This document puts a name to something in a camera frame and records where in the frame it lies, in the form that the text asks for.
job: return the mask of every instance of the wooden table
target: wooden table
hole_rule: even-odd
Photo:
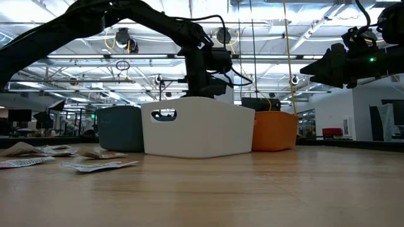
[[[44,165],[0,170],[0,226],[404,223],[401,153],[306,146],[209,160],[131,154],[113,161],[133,160],[141,165],[90,174],[61,167],[60,162],[108,161],[57,158]]]

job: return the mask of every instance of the gray bin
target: gray bin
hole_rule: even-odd
[[[144,152],[141,110],[109,107],[96,111],[101,148],[120,152]]]

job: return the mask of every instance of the paper scrap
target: paper scrap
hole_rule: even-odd
[[[0,161],[0,168],[18,168],[56,160],[53,157]]]
[[[86,158],[95,158],[95,159],[111,159],[111,158],[124,158],[127,154],[122,153],[107,153],[101,154],[96,151],[78,151],[76,154],[86,157]]]
[[[94,165],[83,165],[83,164],[76,164],[76,163],[68,163],[62,161],[61,165],[63,167],[70,167],[78,170],[80,172],[92,172],[95,170],[103,170],[108,168],[122,168],[125,166],[136,166],[138,165],[139,161],[132,161],[129,163],[122,163],[120,161],[105,163],[105,164],[94,164]]]
[[[21,155],[27,156],[71,156],[79,149],[71,146],[46,146],[44,148],[36,148],[24,142],[18,142],[14,146],[0,152],[0,157],[16,157]]]

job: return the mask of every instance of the desk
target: desk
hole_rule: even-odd
[[[1,226],[402,226],[402,153],[301,146],[209,160],[131,154],[113,161],[134,160],[141,165],[91,174],[60,161],[111,160],[57,158],[0,170]]]

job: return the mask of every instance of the white bin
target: white bin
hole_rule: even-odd
[[[177,110],[171,122],[151,113]],[[187,97],[141,107],[145,153],[178,158],[213,158],[251,152],[255,111],[211,98]]]

